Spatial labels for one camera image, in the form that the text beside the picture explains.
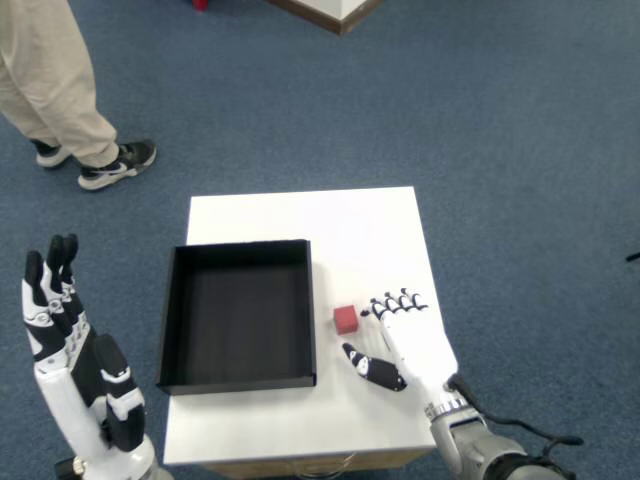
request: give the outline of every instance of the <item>white robotic hand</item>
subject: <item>white robotic hand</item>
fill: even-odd
[[[398,371],[419,388],[425,405],[450,401],[447,381],[458,371],[458,362],[437,311],[405,288],[399,296],[387,292],[383,300],[372,298],[370,307]]]
[[[144,435],[144,400],[113,338],[97,336],[74,287],[77,239],[53,237],[46,261],[27,255],[22,308],[34,376],[76,457],[60,479],[170,479]]]
[[[415,385],[427,410],[462,401],[447,387],[449,378],[458,371],[458,362],[442,319],[422,297],[403,288],[399,296],[387,292],[381,300],[372,298],[370,309],[380,321],[395,365],[367,357],[345,343],[343,348],[360,376],[396,391],[406,384]]]

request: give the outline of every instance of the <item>red block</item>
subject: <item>red block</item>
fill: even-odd
[[[345,333],[352,333],[358,330],[358,315],[353,305],[334,309],[333,318],[336,322],[338,335],[344,335]]]
[[[200,12],[204,12],[209,5],[209,0],[193,0],[193,8]]]

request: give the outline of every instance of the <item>red cube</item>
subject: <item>red cube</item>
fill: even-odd
[[[358,330],[358,315],[353,305],[334,309],[333,318],[336,322],[338,335],[353,333]]]

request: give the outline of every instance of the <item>black tray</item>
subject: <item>black tray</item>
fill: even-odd
[[[315,385],[309,242],[174,248],[156,384],[172,395]]]

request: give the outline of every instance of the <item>black sneaker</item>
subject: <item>black sneaker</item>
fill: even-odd
[[[156,146],[150,140],[119,145],[120,153],[106,167],[82,167],[78,184],[85,190],[99,190],[143,172],[156,158]]]
[[[44,168],[55,168],[71,156],[71,152],[64,147],[50,147],[39,140],[31,140],[31,143],[38,151],[36,163]]]

